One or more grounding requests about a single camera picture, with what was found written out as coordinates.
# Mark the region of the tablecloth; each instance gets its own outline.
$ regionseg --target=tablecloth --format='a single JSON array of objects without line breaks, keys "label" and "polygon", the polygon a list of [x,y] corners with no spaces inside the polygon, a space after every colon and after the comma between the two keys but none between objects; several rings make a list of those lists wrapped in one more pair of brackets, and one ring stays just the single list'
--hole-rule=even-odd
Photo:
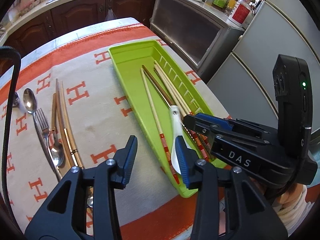
[{"label": "tablecloth", "polygon": [[[180,197],[160,169],[120,86],[108,48],[133,41],[157,40],[178,63],[218,117],[227,111],[196,73],[159,37],[134,19],[110,21],[80,29],[48,43],[23,60],[17,92],[31,88],[51,119],[55,79],[63,81],[70,123],[86,168],[112,158],[130,135],[138,152],[130,183],[116,190],[116,205],[124,239],[172,239],[188,229],[196,195]],[[0,78],[0,131],[4,130],[9,74]],[[33,119],[23,106],[12,113],[7,183],[13,213],[24,232],[29,221],[57,184],[36,136]],[[88,233],[92,216],[87,214]],[[190,232],[185,232],[183,239]]]}]

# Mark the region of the refrigerator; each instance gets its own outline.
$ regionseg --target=refrigerator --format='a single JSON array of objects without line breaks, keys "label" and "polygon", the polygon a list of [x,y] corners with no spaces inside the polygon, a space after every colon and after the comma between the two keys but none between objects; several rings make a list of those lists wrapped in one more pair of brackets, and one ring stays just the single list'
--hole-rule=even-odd
[{"label": "refrigerator", "polygon": [[278,54],[308,63],[313,93],[312,142],[320,135],[320,31],[299,0],[265,0],[207,83],[233,119],[277,128],[272,70]]}]

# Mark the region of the spoon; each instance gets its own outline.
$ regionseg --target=spoon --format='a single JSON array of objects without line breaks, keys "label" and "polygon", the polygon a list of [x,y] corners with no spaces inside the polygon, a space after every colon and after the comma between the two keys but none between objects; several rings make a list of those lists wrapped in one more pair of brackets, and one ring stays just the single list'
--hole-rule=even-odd
[{"label": "spoon", "polygon": [[19,107],[19,104],[20,104],[19,95],[17,92],[15,92],[12,107]]},{"label": "spoon", "polygon": [[33,120],[35,120],[37,110],[37,100],[30,88],[26,88],[23,92],[23,103],[29,114],[32,114]]},{"label": "spoon", "polygon": [[[177,153],[176,153],[175,141],[176,141],[177,136],[179,136],[179,135],[183,136],[183,132],[182,132],[182,125],[180,122],[180,111],[177,106],[171,106],[170,116],[171,116],[172,128],[173,128],[173,145],[172,145],[172,151],[171,151],[171,163],[172,163],[172,166],[175,169],[175,171],[177,173],[181,174],[180,166],[179,166],[179,162],[178,162],[178,157],[177,157]],[[186,142],[185,138],[184,138],[184,141],[186,143],[186,146],[189,149],[191,149],[191,147]]]},{"label": "spoon", "polygon": [[26,88],[25,91],[23,92],[23,103],[27,112],[31,114],[33,117],[33,123],[35,125],[36,133],[38,135],[42,150],[44,152],[45,157],[47,158],[47,161],[51,169],[53,170],[53,172],[55,172],[55,167],[53,165],[50,152],[48,152],[50,149],[48,149],[48,147],[45,145],[45,142],[42,136],[42,131],[39,130],[39,127],[36,121],[37,100],[33,91],[30,88]]},{"label": "spoon", "polygon": [[57,113],[57,96],[54,93],[53,94],[53,100],[52,100],[52,117],[51,117],[51,126],[53,130],[53,145],[51,148],[51,154],[52,154],[52,160],[53,164],[55,166],[61,166],[64,161],[64,153],[63,153],[63,146],[58,141],[57,135],[56,135],[56,113]]}]

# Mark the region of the screw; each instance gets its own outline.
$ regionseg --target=screw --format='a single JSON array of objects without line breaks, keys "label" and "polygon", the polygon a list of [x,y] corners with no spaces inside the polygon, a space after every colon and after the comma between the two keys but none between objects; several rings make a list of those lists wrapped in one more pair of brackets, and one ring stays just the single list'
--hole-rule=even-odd
[{"label": "screw", "polygon": [[71,172],[72,173],[77,173],[79,170],[80,170],[80,168],[78,166],[71,167]]},{"label": "screw", "polygon": [[205,161],[204,159],[199,159],[199,160],[196,161],[196,163],[197,163],[198,165],[200,165],[200,166],[203,166],[203,165],[206,164],[206,161]]},{"label": "screw", "polygon": [[240,173],[242,171],[242,169],[240,167],[238,167],[238,166],[233,167],[232,170],[233,170],[234,173]]},{"label": "screw", "polygon": [[112,166],[112,165],[116,164],[116,161],[114,159],[107,159],[106,164],[109,166]]}]

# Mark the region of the silver fork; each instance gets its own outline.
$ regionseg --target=silver fork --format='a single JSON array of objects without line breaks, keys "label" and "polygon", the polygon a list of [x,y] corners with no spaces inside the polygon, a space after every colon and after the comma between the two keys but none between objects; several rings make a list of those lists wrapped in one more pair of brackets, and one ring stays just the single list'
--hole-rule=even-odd
[{"label": "silver fork", "polygon": [[52,161],[52,163],[50,163],[50,166],[53,166],[53,170],[54,170],[54,173],[55,173],[55,175],[57,177],[57,180],[60,181],[62,179],[62,174],[61,174],[61,172],[59,170],[59,167],[57,166],[58,165],[58,160],[56,160],[56,158],[52,157],[52,153],[51,153],[51,150],[50,150],[50,147],[49,147],[49,135],[50,135],[51,130],[49,128],[48,120],[45,117],[42,108],[39,108],[39,109],[36,110],[36,120],[37,120],[38,124],[41,127],[42,136],[45,139],[46,146],[48,148],[48,153],[49,153],[50,159]]}]

